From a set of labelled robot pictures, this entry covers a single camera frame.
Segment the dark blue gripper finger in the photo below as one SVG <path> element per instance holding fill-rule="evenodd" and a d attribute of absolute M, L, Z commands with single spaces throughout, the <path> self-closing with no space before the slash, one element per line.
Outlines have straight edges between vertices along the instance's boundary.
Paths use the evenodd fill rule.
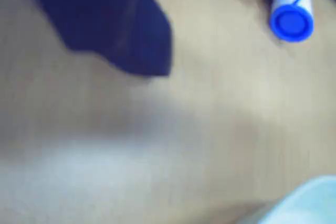
<path fill-rule="evenodd" d="M 170 74 L 172 28 L 157 0 L 37 2 L 69 49 L 97 53 L 131 74 Z"/>

